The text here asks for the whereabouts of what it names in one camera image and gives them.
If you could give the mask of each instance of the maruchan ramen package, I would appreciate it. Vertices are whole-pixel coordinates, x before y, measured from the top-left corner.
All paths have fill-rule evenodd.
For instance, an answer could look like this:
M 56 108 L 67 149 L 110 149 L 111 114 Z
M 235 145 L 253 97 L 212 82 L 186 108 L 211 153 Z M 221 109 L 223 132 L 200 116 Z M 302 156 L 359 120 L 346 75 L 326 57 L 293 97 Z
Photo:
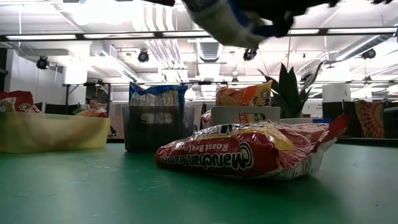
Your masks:
M 223 87 L 217 91 L 216 106 L 271 106 L 271 85 L 272 82 L 267 82 L 241 90 Z M 205 124 L 211 121 L 210 115 L 210 111 L 202 115 Z M 261 114 L 237 114 L 235 122 L 244 124 L 264 119 Z
M 135 83 L 130 83 L 129 99 L 130 108 L 135 106 L 175 106 L 183 112 L 185 104 L 185 92 L 187 86 L 161 85 L 143 90 Z M 169 113 L 144 113 L 141 116 L 142 123 L 169 124 L 172 115 Z
M 29 91 L 0 92 L 0 112 L 40 113 Z
M 160 147 L 158 167 L 242 179 L 294 179 L 320 168 L 324 152 L 348 128 L 349 117 L 331 124 L 262 121 L 224 124 Z

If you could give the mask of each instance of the clear plastic bin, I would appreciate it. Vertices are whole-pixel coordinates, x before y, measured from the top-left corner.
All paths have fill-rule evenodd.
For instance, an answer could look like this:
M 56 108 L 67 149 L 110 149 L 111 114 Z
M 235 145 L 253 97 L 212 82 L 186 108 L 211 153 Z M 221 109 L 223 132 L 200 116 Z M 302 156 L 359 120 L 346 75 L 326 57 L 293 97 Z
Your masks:
M 27 153 L 102 148 L 109 118 L 0 113 L 0 152 Z
M 175 106 L 123 107 L 124 143 L 129 152 L 155 152 L 160 146 L 193 134 L 194 108 L 184 115 Z M 166 117 L 159 123 L 154 117 Z

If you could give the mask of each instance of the desk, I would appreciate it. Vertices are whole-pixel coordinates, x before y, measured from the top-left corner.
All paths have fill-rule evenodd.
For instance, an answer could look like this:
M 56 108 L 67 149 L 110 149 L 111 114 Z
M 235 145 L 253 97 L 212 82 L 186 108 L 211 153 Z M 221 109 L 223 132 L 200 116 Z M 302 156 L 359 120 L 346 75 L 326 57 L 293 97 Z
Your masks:
M 398 149 L 340 144 L 316 174 L 282 182 L 158 169 L 123 144 L 0 155 L 0 223 L 398 223 L 397 172 Z

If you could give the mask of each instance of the red noodle package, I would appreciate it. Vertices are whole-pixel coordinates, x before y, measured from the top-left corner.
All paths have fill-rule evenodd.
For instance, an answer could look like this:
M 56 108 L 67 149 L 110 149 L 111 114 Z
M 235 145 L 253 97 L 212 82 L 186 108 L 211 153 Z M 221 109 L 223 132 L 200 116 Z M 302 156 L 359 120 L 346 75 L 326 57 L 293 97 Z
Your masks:
M 29 91 L 0 92 L 0 112 L 40 113 Z
M 320 168 L 323 153 L 341 137 L 349 117 L 329 124 L 262 121 L 224 124 L 158 149 L 158 167 L 244 179 L 293 179 Z

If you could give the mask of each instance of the orange package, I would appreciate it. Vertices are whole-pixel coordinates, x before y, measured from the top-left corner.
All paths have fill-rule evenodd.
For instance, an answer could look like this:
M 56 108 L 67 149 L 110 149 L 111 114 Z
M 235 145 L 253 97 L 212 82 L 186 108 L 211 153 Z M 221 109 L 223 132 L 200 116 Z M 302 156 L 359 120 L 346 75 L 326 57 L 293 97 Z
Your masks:
M 217 91 L 216 106 L 271 106 L 272 81 L 235 90 L 223 87 Z M 259 114 L 239 114 L 236 122 L 251 123 L 261 121 Z

